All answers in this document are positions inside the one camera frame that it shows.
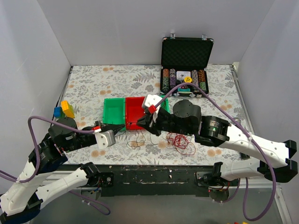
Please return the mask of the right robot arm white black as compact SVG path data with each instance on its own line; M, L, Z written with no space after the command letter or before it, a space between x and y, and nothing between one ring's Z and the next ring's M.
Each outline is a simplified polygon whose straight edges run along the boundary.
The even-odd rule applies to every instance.
M256 135L247 137L240 128L224 119L202 116L201 108L186 99L178 101L173 113L169 113L156 105L160 100L159 96L152 95L144 99L145 114L138 119L138 126L156 136L162 131L190 135L201 145L231 149L249 156L237 162L215 163L211 173L197 176L199 185L220 186L249 177L287 183L298 174L298 164L291 160L297 151L296 142L274 142Z

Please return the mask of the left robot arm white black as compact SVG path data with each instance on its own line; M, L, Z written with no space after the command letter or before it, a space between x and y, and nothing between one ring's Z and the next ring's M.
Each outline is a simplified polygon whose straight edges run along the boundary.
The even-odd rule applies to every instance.
M43 185L43 182L67 162L67 152L92 145L100 150L110 147L116 143L115 135L124 125L97 121L95 126L79 130L76 121L68 117L52 124L44 139L35 144L19 177L9 176L14 183L0 197L2 224L24 224L35 218L49 202L77 187L99 189L113 185L114 175L99 171L92 162L80 164L71 174L51 184Z

